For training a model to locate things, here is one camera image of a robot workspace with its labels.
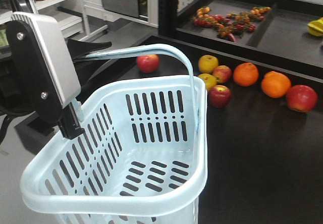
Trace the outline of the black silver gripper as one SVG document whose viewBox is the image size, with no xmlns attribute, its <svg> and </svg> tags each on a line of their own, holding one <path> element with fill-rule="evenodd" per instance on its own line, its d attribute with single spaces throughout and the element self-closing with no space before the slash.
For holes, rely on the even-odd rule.
<svg viewBox="0 0 323 224">
<path fill-rule="evenodd" d="M 75 62 L 112 46 L 108 42 L 64 40 L 57 21 L 45 15 L 14 12 L 7 24 L 13 69 L 32 111 L 47 123 L 57 123 L 61 134 L 74 139 L 84 130 L 73 107 L 81 86 L 100 81 L 111 60 Z"/>
</svg>

